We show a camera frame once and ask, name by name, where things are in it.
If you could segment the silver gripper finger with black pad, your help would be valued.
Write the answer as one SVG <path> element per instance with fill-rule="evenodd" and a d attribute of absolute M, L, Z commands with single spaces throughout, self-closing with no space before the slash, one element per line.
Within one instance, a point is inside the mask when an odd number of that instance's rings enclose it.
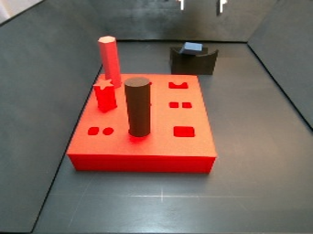
<path fill-rule="evenodd" d="M 178 0 L 179 2 L 179 9 L 184 11 L 185 10 L 185 0 Z"/>

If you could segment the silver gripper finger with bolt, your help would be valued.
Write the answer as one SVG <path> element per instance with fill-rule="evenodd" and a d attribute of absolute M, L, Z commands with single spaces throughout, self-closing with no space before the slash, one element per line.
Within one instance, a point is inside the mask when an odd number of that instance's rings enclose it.
<path fill-rule="evenodd" d="M 228 0 L 217 0 L 217 15 L 224 13 L 225 5 L 228 4 Z"/>

